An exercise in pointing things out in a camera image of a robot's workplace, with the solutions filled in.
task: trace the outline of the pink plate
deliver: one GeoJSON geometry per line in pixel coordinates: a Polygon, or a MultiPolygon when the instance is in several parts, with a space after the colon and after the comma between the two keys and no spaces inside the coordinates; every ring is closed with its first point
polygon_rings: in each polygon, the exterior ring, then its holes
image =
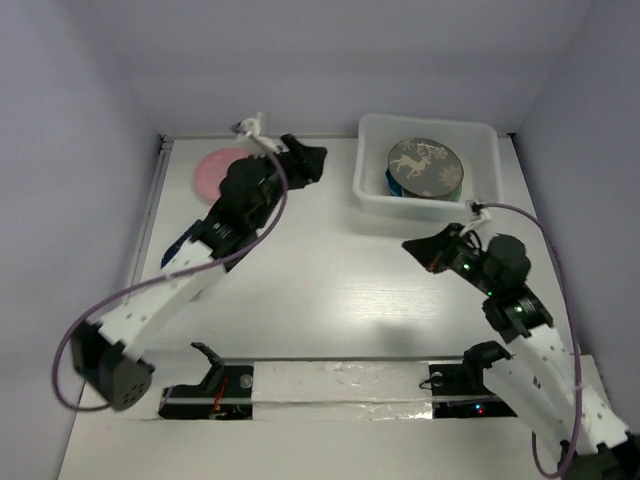
{"type": "Polygon", "coordinates": [[[220,182],[227,176],[227,169],[236,160],[249,154],[241,148],[223,148],[211,152],[200,160],[193,174],[193,186],[211,203],[220,198],[220,182]]]}

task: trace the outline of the white wall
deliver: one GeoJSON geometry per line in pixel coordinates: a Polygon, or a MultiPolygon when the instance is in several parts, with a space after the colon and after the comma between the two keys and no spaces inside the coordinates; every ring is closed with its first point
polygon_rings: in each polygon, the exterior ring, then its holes
{"type": "Polygon", "coordinates": [[[5,1],[0,45],[0,477],[40,480],[73,420],[56,341],[122,282],[157,137],[87,2],[5,1]]]}
{"type": "Polygon", "coordinates": [[[640,430],[640,2],[600,0],[516,136],[556,238],[583,345],[640,430]]]}
{"type": "Polygon", "coordinates": [[[155,128],[356,132],[367,111],[515,131],[590,0],[91,0],[155,128]]]}

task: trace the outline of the snowflake pattern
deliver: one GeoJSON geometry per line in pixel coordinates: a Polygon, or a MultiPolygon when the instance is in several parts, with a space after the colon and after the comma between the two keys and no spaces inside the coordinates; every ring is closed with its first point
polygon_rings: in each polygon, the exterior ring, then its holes
{"type": "Polygon", "coordinates": [[[447,152],[447,149],[444,147],[431,147],[433,156],[442,160],[443,158],[447,158],[447,155],[449,154],[449,152],[447,152]]]}
{"type": "Polygon", "coordinates": [[[440,183],[447,188],[458,188],[462,181],[462,168],[456,165],[443,167],[438,172],[440,183]]]}
{"type": "Polygon", "coordinates": [[[400,145],[400,148],[403,150],[413,150],[413,141],[410,138],[401,141],[398,145],[400,145]]]}

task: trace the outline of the round tin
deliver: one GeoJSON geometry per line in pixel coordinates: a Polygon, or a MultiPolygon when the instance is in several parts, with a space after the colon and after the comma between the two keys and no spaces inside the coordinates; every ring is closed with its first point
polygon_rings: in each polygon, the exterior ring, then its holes
{"type": "Polygon", "coordinates": [[[458,156],[446,145],[426,138],[407,138],[389,152],[387,184],[396,195],[457,201],[462,192],[464,170],[458,156]]]}

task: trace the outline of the white plastic bin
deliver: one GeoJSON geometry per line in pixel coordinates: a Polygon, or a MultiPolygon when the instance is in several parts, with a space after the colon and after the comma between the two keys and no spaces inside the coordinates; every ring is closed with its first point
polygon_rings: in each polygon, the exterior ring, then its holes
{"type": "Polygon", "coordinates": [[[368,113],[360,119],[353,192],[366,213],[434,222],[465,222],[465,202],[504,201],[498,136],[484,123],[433,120],[368,113]],[[389,151],[409,137],[440,142],[460,158],[464,167],[458,202],[393,197],[385,180],[389,151]]]}

